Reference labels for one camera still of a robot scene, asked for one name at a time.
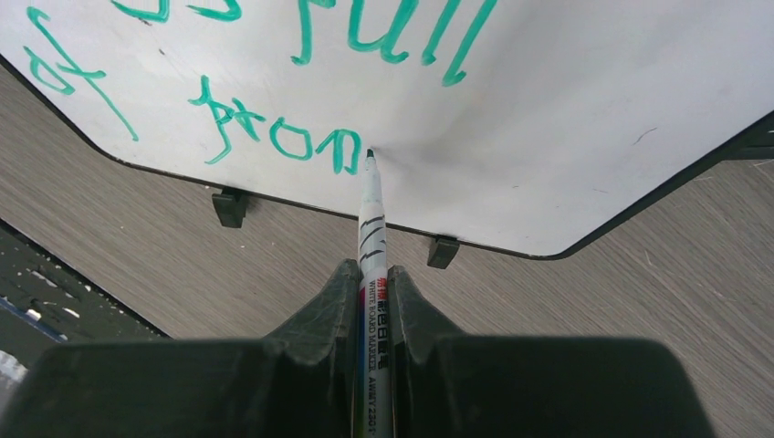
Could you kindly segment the small whiteboard with stand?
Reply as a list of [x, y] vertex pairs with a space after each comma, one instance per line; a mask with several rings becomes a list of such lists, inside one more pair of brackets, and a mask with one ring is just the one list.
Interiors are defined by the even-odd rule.
[[569, 256], [773, 127], [770, 1], [4, 1], [6, 68], [116, 162]]

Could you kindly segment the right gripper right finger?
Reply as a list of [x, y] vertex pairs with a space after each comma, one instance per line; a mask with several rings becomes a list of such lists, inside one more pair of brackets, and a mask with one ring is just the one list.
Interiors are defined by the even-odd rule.
[[643, 338], [473, 335], [388, 274], [400, 437], [711, 437], [682, 363]]

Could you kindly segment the green white marker pen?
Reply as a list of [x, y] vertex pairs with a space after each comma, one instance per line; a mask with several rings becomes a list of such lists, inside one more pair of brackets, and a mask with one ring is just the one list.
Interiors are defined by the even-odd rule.
[[381, 175], [373, 150], [367, 150], [361, 179], [359, 344], [352, 435], [392, 437], [386, 224]]

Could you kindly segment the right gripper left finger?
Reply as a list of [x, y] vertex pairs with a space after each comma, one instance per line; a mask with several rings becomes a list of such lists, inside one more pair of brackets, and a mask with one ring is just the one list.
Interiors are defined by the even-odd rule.
[[66, 344], [1, 417], [4, 437], [347, 437], [355, 261], [259, 339]]

